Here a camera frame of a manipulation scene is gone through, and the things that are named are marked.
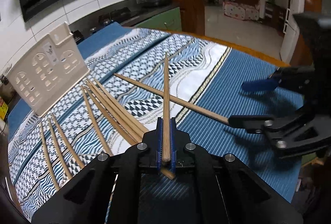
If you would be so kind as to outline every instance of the black countertop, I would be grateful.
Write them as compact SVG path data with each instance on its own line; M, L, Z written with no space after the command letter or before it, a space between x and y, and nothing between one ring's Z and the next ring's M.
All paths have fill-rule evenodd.
M131 18L127 19L125 17L125 21L118 20L117 18L115 21L119 21L119 23L122 26L125 27L132 27L144 20L147 20L155 15L158 15L162 12L165 12L167 10L174 9L176 7L179 7L177 3L172 3L167 6L162 7L153 7L153 8L144 8L137 4L136 0L124 0L118 3L115 3L113 5L110 5L108 7L105 7L103 9L97 10L89 15L86 15L85 17L75 21L74 23L69 25L69 28L71 31L79 30L84 38L89 37L92 33L90 29L96 28L97 30L102 29L104 26L99 23L99 16L109 14L113 11L120 10L123 8L128 8L131 11Z

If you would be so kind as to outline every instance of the floor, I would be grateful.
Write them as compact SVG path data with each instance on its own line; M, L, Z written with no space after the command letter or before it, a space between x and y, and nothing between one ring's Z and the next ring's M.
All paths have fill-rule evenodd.
M280 60L283 38L274 28L227 17L222 7L205 7L205 35L251 48Z

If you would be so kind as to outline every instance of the refrigerator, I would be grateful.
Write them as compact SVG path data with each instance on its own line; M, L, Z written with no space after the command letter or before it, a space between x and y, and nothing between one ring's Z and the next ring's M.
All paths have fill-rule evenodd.
M293 18L293 14L302 13L305 6L305 0L290 0L290 6L286 10L283 33L285 34L282 47L280 49L280 58L283 62L289 64L292 59L294 49L299 38L299 27Z

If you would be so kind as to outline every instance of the blue striped tablecloth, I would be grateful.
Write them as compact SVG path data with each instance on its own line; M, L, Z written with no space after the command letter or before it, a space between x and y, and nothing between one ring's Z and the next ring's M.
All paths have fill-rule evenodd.
M148 129L154 129L162 116L163 100L113 76L114 72L163 89L164 53L169 55L170 94L229 117L233 114L273 114L285 116L300 106L299 94L276 89L273 92L246 94L243 81L265 78L275 66L226 46L186 35L170 35L157 30L128 30L113 24L83 41L79 49L91 69L88 78L96 77L105 88ZM9 144L11 179L19 202L28 219L54 193L40 141L39 122L43 122L53 170L60 186L68 178L59 162L47 118L54 113L67 139L87 164L103 150L92 128L82 95L80 82L43 118L38 118L26 104L19 104L10 114L12 139ZM99 127L114 154L124 152L129 144L113 129L95 105L92 110ZM190 134L191 140L210 153L222 156L233 153L253 169L286 200L292 199L300 168L300 158L277 159L264 137L247 134L215 120L171 104L171 116L177 128ZM72 175L80 168L56 130L65 161ZM153 208L151 197L171 196L181 199L188 188L183 182L169 181L160 176L143 177L141 212Z

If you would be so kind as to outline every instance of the chopstick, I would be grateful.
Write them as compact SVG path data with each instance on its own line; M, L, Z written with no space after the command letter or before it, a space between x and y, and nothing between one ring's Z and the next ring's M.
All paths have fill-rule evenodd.
M74 149L72 148L71 144L69 143L69 141L67 140L66 136L64 135L59 123L57 122L54 114L52 113L52 118L53 121L55 122L55 126L58 129L60 136L62 138L62 140L64 141L65 145L67 146L67 148L69 149L70 153L72 154L72 156L75 158L76 162L78 163L78 165L80 166L81 169L83 169L85 167L85 165L83 164L83 162L80 160L80 158L78 157L78 155L76 154L76 152L74 151Z
M93 124L93 127L95 129L95 132L97 133L97 136L99 137L99 140L102 144L102 147L104 148L105 152L108 153L109 156L113 156L113 153L112 151L110 150L104 136L102 135L101 131L100 131L100 128L98 126L98 123L97 121L95 120L95 117L93 115L93 112L92 112L92 109L91 109L91 106L90 106L90 103L88 102L88 99L87 99L87 96L85 94L85 87L84 86L81 86L81 89L82 89L82 92L83 92L83 98L84 98L84 101L85 101L85 104L86 104L86 109L87 109L87 112L91 118L91 121L92 121L92 124Z
M169 105L169 66L168 53L164 58L164 89L163 89L163 135L162 135L162 161L171 160L170 150L170 105Z
M131 83L131 84L133 84L133 85L135 85L137 87L139 87L139 88L142 88L142 89L144 89L144 90L146 90L148 92L151 92L153 94L156 94L158 96L163 97L163 91L160 91L160 90L155 89L155 88L153 88L151 86L148 86L148 85L143 84L143 83L141 83L139 81L136 81L134 79L130 79L128 77L122 76L122 75L117 74L117 73L114 73L114 76L116 76L116 77L118 77L120 79L123 79L123 80L125 80L125 81L127 81L127 82L129 82L129 83ZM181 105L183 107L187 107L187 108L189 108L189 109L191 109L191 110L193 110L195 112L198 112L198 113L200 113L202 115L205 115L205 116L207 116L209 118L212 118L212 119L217 120L219 122L222 122L222 123L224 123L226 125L229 125L229 120L226 117L223 117L221 115L218 115L218 114L216 114L214 112L211 112L211 111L209 111L209 110L207 110L205 108L199 107L197 105L191 104L189 102L186 102L186 101L184 101L184 100L182 100L180 98L177 98L177 97L175 97L173 95L170 95L169 96L169 99L170 99L171 102L174 102L174 103L176 103L178 105Z
M126 120L126 117L123 115L123 113L117 113L119 110L114 110L114 104L110 102L110 100L107 98L105 94L103 94L98 88L94 88L92 85L87 82L87 85L89 85L91 91L94 93L94 95L99 99L99 101L102 103L102 105L108 110L108 112L115 118L115 120L122 126L122 128L132 136L132 138L135 141L141 142L141 137L133 130L133 123Z
M138 121L134 116L132 116L131 113L129 113L106 89L105 87L96 79L94 79L95 83L99 86L99 88L105 93L105 95L107 95L107 97L110 99L110 101L112 101L115 106L121 110L123 112L123 114L126 115L126 117L128 119L130 119L133 124L135 124L142 132L143 134L148 132L149 130L143 125L140 123L140 121Z
M53 171L53 167L52 167L52 163L51 163L51 160L49 158L42 122L40 122L40 136L41 136L42 146L43 146L44 155L45 155L47 167L48 167L48 170L49 170L49 174L51 175L51 179L53 181L55 189L58 191L60 189L60 187L59 187L59 184L56 180L56 177L55 177L55 174L54 174L54 171Z
M89 94L89 96L91 97L91 99L93 100L93 102L96 104L96 106L98 107L98 109L101 111L101 113L108 119L108 117L111 119L109 122L110 124L113 125L113 127L121 134L121 132L117 129L121 129L121 126L115 121L112 119L112 117L110 117L110 115L108 114L108 112L102 107L102 105L105 107L105 108L110 108L108 103L105 101L105 99L107 100L107 96L105 96L105 94L110 94L104 87L100 87L104 92L105 94L101 95L102 92L93 84L91 83L91 81L87 80L87 85L89 86L89 88L91 89L91 91L94 93L94 95L96 95L96 97L99 99L100 102L98 102L95 97L92 98L92 94L87 91L87 93ZM139 127L140 130L143 130L144 128L148 131L148 129L146 127L144 127L134 116L132 116L129 112L128 112L128 115L127 117L124 117L123 118L123 121L125 122L126 125L130 124L133 122L132 119L135 119L137 122L135 123L135 125L137 127ZM134 142L129 142L128 143L130 145L135 145L137 143L140 143L141 142L141 139L140 137L137 137L135 136L137 140L135 140L135 138L133 137L130 137ZM160 172L162 174L164 174L167 178L169 178L170 180L173 180L175 178L175 175L173 173L171 173L171 171L167 170L166 168L164 167L161 167L161 170Z
M87 94L90 96L92 101L95 103L95 105L98 107L102 115L109 121L109 123L116 129L116 131L119 132L119 134L131 145L137 144L137 142L126 132L122 129L122 127L109 115L107 110L105 110L101 103L98 102L98 100L92 95L92 93L87 90Z
M67 177L68 177L69 179L72 179L72 174L70 173L70 171L69 171L69 169L68 169L68 166L67 166L67 164L66 164L66 162L65 162L65 160L64 160L64 158L63 158L63 155L62 155L62 152L61 152L61 150L60 150L59 143L58 143L58 141L57 141L57 139L56 139L56 136L55 136L54 129L53 129L53 127L52 127L52 122L51 122L51 119L50 119L50 118L48 119L48 124L49 124L49 129L50 129L50 131L51 131L51 135L52 135L53 143L54 143L54 146L55 146L56 152L57 152L57 154L58 154L58 157L59 157L59 159L60 159L60 162L61 162L61 164L62 164L62 167L63 167L63 169L64 169L64 172L65 172L65 174L67 175Z

